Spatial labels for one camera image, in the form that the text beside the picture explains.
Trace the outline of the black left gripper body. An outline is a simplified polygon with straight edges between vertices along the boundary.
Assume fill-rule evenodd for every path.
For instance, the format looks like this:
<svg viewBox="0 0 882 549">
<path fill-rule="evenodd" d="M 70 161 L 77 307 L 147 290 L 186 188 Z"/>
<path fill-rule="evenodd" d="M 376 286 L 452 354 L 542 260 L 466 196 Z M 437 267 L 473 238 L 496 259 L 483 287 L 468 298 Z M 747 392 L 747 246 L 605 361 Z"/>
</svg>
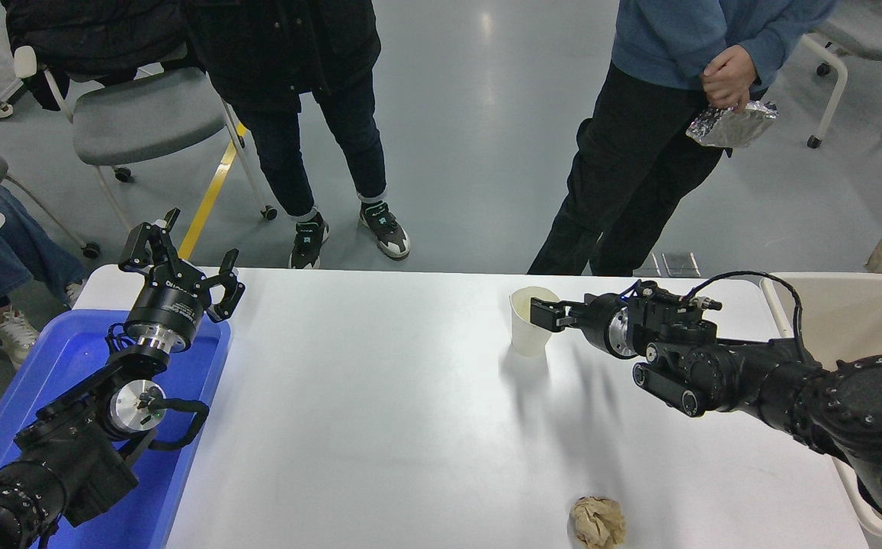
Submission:
<svg viewBox="0 0 882 549">
<path fill-rule="evenodd" d="M 192 342 L 204 314 L 199 284 L 202 274 L 144 274 L 144 288 L 127 317 L 127 335 L 135 341 Z"/>
</svg>

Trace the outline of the person's left hand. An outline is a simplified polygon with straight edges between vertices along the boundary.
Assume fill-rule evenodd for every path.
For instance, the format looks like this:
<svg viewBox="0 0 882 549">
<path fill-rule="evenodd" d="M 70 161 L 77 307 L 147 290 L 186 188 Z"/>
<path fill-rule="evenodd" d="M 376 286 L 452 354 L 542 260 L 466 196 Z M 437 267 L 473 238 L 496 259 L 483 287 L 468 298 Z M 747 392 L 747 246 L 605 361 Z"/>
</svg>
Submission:
<svg viewBox="0 0 882 549">
<path fill-rule="evenodd" d="M 706 99 L 713 108 L 743 111 L 750 88 L 758 78 L 753 59 L 743 45 L 732 45 L 711 60 L 700 74 Z"/>
</svg>

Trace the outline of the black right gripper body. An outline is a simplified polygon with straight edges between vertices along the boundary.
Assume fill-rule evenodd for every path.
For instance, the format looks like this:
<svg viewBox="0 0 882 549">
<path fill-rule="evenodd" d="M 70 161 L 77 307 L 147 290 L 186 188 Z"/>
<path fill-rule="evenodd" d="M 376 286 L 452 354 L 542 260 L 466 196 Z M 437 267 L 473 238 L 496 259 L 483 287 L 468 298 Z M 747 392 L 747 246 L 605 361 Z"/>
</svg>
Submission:
<svg viewBox="0 0 882 549">
<path fill-rule="evenodd" d="M 626 355 L 626 304 L 617 294 L 585 294 L 582 334 L 609 355 Z"/>
</svg>

